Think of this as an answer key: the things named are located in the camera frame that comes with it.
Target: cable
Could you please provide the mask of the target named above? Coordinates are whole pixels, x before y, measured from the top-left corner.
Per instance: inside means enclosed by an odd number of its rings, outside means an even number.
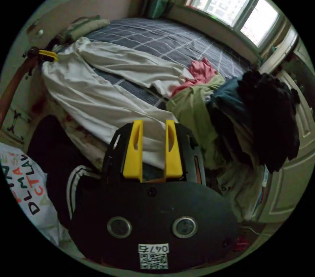
[[[262,236],[265,236],[265,237],[268,237],[268,238],[271,237],[270,234],[265,234],[265,233],[258,233],[258,232],[256,232],[251,226],[241,226],[241,228],[243,228],[243,229],[248,229],[248,230],[254,232],[254,233],[257,234],[257,235],[262,235]]]

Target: black jacket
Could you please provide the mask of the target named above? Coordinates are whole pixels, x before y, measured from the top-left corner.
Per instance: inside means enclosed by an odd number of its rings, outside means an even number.
[[[270,74],[248,71],[238,81],[238,94],[252,115],[254,150],[270,173],[288,158],[296,158],[299,130],[296,124],[298,92]]]

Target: qr code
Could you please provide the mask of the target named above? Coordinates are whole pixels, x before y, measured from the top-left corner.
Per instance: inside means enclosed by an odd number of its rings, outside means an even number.
[[[141,269],[168,269],[166,254],[140,253]]]

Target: window frame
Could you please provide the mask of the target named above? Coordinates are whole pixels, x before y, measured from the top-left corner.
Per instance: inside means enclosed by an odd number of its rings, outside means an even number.
[[[210,18],[220,22],[224,26],[228,27],[232,31],[234,31],[241,39],[245,40],[250,44],[251,47],[253,47],[258,53],[263,52],[263,50],[268,46],[270,43],[271,39],[275,36],[277,31],[279,30],[281,23],[283,22],[284,15],[281,12],[281,10],[271,1],[271,0],[265,0],[267,3],[269,3],[278,13],[278,16],[276,20],[274,21],[273,25],[271,26],[270,30],[268,33],[263,37],[263,39],[259,42],[258,45],[255,45],[245,34],[241,32],[241,29],[243,28],[245,22],[251,15],[252,11],[256,7],[257,3],[259,0],[247,0],[241,10],[239,11],[237,17],[234,19],[231,25],[226,23],[225,21],[221,20],[220,18],[214,17],[212,14],[208,13],[205,11],[208,9],[211,0],[208,0],[206,3],[206,6],[204,9],[199,9],[196,6],[196,3],[199,3],[200,0],[186,0],[185,6],[191,6],[197,11],[200,11],[204,14],[207,14]]]

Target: gray plaid bedsheet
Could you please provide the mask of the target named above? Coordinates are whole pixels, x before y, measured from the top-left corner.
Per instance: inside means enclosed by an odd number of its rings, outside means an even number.
[[[86,35],[91,41],[110,42],[147,52],[170,62],[189,67],[192,60],[207,58],[225,78],[241,76],[250,63],[231,48],[183,24],[166,19],[126,18],[113,20],[109,26]],[[98,69],[94,71],[120,85],[139,99],[165,109],[165,98],[154,88],[146,89],[123,77]]]

